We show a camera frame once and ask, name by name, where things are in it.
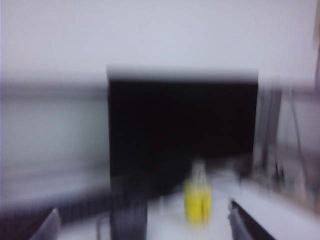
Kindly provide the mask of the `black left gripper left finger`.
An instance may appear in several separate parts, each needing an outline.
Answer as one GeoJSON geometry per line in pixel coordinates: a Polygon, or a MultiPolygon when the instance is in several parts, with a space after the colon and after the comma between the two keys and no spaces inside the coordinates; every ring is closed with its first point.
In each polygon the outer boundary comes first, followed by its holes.
{"type": "Polygon", "coordinates": [[[57,240],[61,229],[61,217],[57,208],[49,211],[30,240],[57,240]]]}

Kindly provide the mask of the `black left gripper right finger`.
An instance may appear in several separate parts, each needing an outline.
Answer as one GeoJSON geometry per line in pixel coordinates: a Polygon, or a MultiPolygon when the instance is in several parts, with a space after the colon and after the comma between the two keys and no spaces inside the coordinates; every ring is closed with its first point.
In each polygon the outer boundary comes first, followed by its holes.
{"type": "Polygon", "coordinates": [[[234,199],[230,200],[228,209],[233,240],[275,240],[234,199]]]}

